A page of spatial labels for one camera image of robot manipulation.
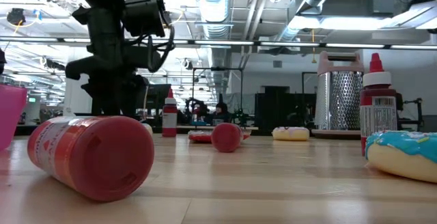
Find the plastic lid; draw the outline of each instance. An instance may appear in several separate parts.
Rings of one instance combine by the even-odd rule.
[[[143,184],[153,160],[152,137],[143,124],[128,117],[108,117],[77,139],[70,175],[78,192],[98,201],[115,201]]]
[[[173,98],[173,90],[170,87],[169,95],[165,98],[165,104],[177,104],[176,99]]]
[[[378,53],[371,55],[369,73],[363,76],[363,85],[391,85],[391,74],[385,72]]]
[[[371,55],[371,61],[370,61],[370,73],[375,72],[384,72],[384,68],[382,67],[382,61],[380,59],[380,55],[377,53],[374,53]]]

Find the sprinkle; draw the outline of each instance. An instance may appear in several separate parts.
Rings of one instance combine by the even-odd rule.
[[[425,138],[419,139],[419,140],[417,141],[417,143],[422,143],[422,142],[425,142],[425,141],[427,141],[427,140],[429,140],[429,137],[425,137]]]

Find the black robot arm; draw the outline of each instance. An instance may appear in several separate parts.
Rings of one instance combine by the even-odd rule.
[[[156,72],[174,49],[174,28],[165,18],[163,0],[86,0],[90,8],[80,7],[73,17],[87,25],[93,55],[66,66],[66,76],[79,80],[89,76],[82,88],[93,98],[99,109],[93,115],[134,116],[136,99],[145,89],[147,80],[135,72],[147,68]],[[165,36],[164,26],[170,28],[168,43],[153,45],[151,35]],[[124,30],[136,40],[125,40]],[[140,47],[148,38],[147,47]]]

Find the grater handle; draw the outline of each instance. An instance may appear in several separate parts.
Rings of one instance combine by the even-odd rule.
[[[321,74],[334,71],[364,72],[364,65],[361,61],[360,55],[355,53],[354,61],[350,62],[350,66],[334,66],[334,61],[329,61],[328,53],[326,51],[322,51],[320,53],[317,74],[320,76]]]

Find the bottle label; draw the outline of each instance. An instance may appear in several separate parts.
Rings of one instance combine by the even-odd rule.
[[[34,158],[37,163],[58,180],[60,180],[60,177],[56,171],[55,154],[61,138],[70,128],[69,122],[71,121],[71,117],[57,117],[51,120],[50,124],[41,131],[35,142]]]
[[[375,132],[397,130],[396,98],[392,96],[368,97],[360,106],[361,137]]]
[[[176,128],[178,114],[163,113],[163,128]]]

